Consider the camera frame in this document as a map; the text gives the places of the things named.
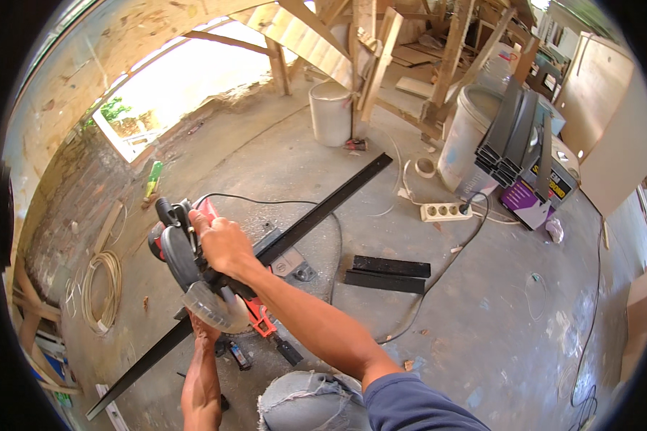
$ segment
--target concrete floor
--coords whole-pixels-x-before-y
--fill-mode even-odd
[[[380,108],[372,116],[368,152],[357,156],[317,144],[307,107],[310,84],[295,82],[292,97],[266,96],[242,114],[221,114],[196,133],[177,139],[171,150],[176,156],[165,165],[161,178],[161,193],[170,201],[209,192],[319,201],[380,152],[397,159],[392,140],[403,161],[437,159],[439,152],[427,151],[418,130]],[[421,100],[393,91],[388,82],[385,86],[382,92],[389,98],[405,106],[421,105]],[[421,222],[417,207],[395,195],[397,175],[394,162],[337,210],[343,241],[338,274],[340,233],[333,220],[325,220],[297,245],[318,271],[315,280],[297,286],[328,300],[335,279],[334,305],[378,339],[405,326],[417,298],[344,285],[342,274],[353,255],[431,262],[429,284],[444,270],[450,249],[478,224],[477,219],[446,222],[437,229]],[[455,200],[438,178],[408,172],[408,183],[418,201]],[[114,327],[98,337],[81,315],[63,316],[69,362],[85,392],[73,397],[74,407],[67,410],[75,429],[112,429],[105,414],[91,423],[83,417],[98,399],[94,384],[112,385],[176,323],[172,315],[181,306],[180,288],[146,246],[146,234],[157,218],[153,210],[137,210],[140,195],[141,181],[136,194],[126,197],[129,217],[111,247],[121,258],[124,283]],[[578,402],[596,384],[601,410],[609,406],[620,375],[629,284],[647,263],[647,229],[633,197],[609,219],[611,249],[602,246],[600,254],[599,313],[576,392]],[[263,234],[265,221],[286,228],[311,207],[226,198],[213,202],[221,215],[239,221],[255,241]],[[391,205],[395,206],[388,214],[370,217]],[[565,230],[559,246],[548,244],[543,230],[529,232],[487,221],[428,294],[412,329],[384,346],[398,364],[414,360],[413,372],[424,382],[446,392],[494,430],[567,430],[576,421],[578,410],[567,401],[574,370],[560,380],[566,369],[577,366],[591,324],[600,216],[578,191],[556,217]],[[543,282],[533,281],[533,273]],[[147,311],[142,304],[146,296]],[[428,333],[422,335],[423,329]],[[244,337],[237,343],[254,365],[241,372],[229,355],[217,361],[221,390],[232,404],[223,416],[221,429],[226,431],[254,429],[257,396],[273,379],[293,369],[274,345],[260,337]],[[298,343],[295,346],[305,356],[295,369],[329,369]],[[118,398],[130,429],[181,429],[183,379],[176,372],[187,370],[192,349],[189,337]]]

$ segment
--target denim jeans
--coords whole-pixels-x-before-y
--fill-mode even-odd
[[[362,385],[347,375],[293,371],[257,401],[259,431],[371,431]]]

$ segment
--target black cord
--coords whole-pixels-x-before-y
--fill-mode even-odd
[[[204,200],[207,198],[210,198],[211,196],[224,196],[224,197],[232,197],[235,199],[242,199],[243,201],[248,201],[248,202],[253,202],[253,203],[260,203],[262,205],[276,205],[276,204],[282,204],[282,203],[309,203],[311,205],[319,205],[317,202],[313,201],[297,201],[297,200],[290,200],[290,201],[257,201],[256,199],[250,199],[246,196],[240,196],[239,194],[227,194],[227,193],[209,193],[209,194],[204,194],[202,197],[199,198],[197,201],[196,206],[198,207]],[[338,265],[336,266],[335,273],[333,274],[333,281],[331,283],[330,287],[330,294],[328,296],[328,303],[330,305],[333,305],[333,294],[335,292],[335,278],[338,275],[338,271],[340,271],[340,265],[343,263],[343,227],[340,224],[340,219],[338,219],[338,216],[336,216],[335,212],[331,212],[329,214],[331,217],[336,222],[336,225],[338,226],[338,234],[340,236],[340,248],[338,252]]]
[[[385,344],[385,343],[389,343],[390,341],[396,340],[396,339],[400,338],[400,336],[405,334],[405,332],[408,332],[410,330],[410,328],[412,328],[412,326],[414,325],[414,322],[417,320],[417,317],[419,316],[419,309],[422,308],[422,303],[424,302],[424,298],[426,298],[426,295],[429,293],[429,291],[434,286],[436,286],[436,284],[439,282],[441,277],[443,277],[443,275],[446,273],[446,271],[449,270],[450,266],[453,264],[453,262],[455,262],[455,260],[460,255],[460,253],[462,253],[462,251],[465,249],[465,247],[467,247],[467,245],[474,239],[474,237],[477,236],[479,231],[482,230],[482,226],[484,226],[484,222],[486,221],[486,216],[489,215],[489,211],[491,209],[491,204],[490,204],[490,201],[489,201],[489,197],[486,196],[485,194],[483,194],[482,192],[475,192],[472,195],[472,197],[468,200],[468,202],[472,202],[472,199],[478,194],[481,194],[482,196],[484,196],[484,199],[486,200],[486,213],[484,214],[484,218],[482,219],[482,222],[479,223],[478,227],[474,230],[474,232],[472,232],[472,235],[470,235],[470,237],[467,238],[467,241],[465,241],[462,244],[462,247],[460,248],[460,250],[458,250],[456,254],[453,254],[453,257],[450,259],[449,264],[446,265],[444,270],[441,271],[441,273],[436,276],[436,278],[431,282],[431,284],[426,289],[426,291],[423,293],[423,295],[419,298],[419,303],[417,304],[416,308],[414,309],[414,315],[413,315],[412,320],[410,321],[410,324],[405,326],[405,329],[403,329],[402,331],[398,332],[396,335],[393,335],[392,337],[390,337],[388,339],[376,340],[377,344]]]
[[[573,383],[573,390],[570,392],[570,406],[573,408],[578,408],[582,407],[580,409],[580,418],[578,420],[578,430],[582,429],[582,427],[585,425],[587,420],[596,413],[597,411],[597,386],[592,385],[590,390],[587,391],[587,396],[579,402],[577,405],[575,405],[574,400],[575,400],[575,389],[578,387],[578,379],[579,379],[579,374],[580,374],[580,369],[582,368],[582,362],[584,360],[584,354],[587,351],[587,345],[589,344],[589,341],[592,339],[592,331],[594,330],[594,323],[597,320],[597,308],[599,307],[599,293],[601,291],[602,287],[602,233],[604,232],[604,221],[602,220],[602,225],[599,228],[599,239],[597,240],[597,297],[594,300],[594,311],[592,314],[592,324],[590,325],[589,328],[589,333],[587,334],[587,340],[584,342],[584,346],[582,347],[582,353],[580,354],[580,359],[578,361],[578,371],[575,374],[575,382]],[[570,428],[569,431],[572,430],[575,427],[575,424],[573,424]]]

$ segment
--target saw blade guard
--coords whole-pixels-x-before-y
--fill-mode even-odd
[[[249,329],[249,311],[242,298],[227,286],[221,288],[221,293],[226,301],[211,292],[205,281],[197,281],[182,295],[182,303],[199,319],[226,334]]]

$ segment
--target white extension socket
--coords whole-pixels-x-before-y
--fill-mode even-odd
[[[428,222],[466,220],[472,217],[472,205],[467,207],[467,214],[462,214],[459,207],[463,203],[423,203],[419,215],[422,221]]]

